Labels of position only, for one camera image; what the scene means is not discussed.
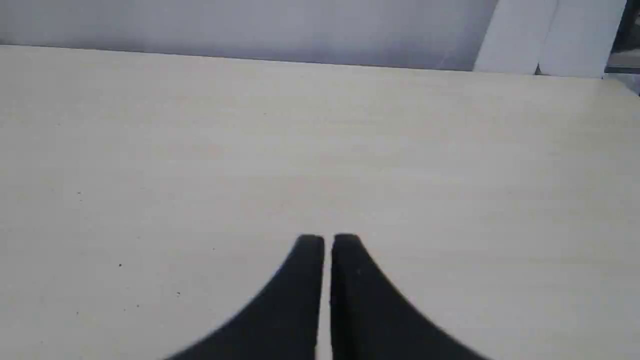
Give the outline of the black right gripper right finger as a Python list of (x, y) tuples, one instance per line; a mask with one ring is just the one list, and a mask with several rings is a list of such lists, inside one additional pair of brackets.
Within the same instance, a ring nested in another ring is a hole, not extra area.
[(356, 234), (334, 236), (330, 336), (334, 360), (482, 359), (416, 310)]

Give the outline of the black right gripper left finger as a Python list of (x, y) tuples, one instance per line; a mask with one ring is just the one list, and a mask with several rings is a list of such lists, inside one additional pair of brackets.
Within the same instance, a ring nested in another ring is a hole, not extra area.
[(314, 360), (325, 240), (297, 237), (270, 281), (242, 310), (174, 360)]

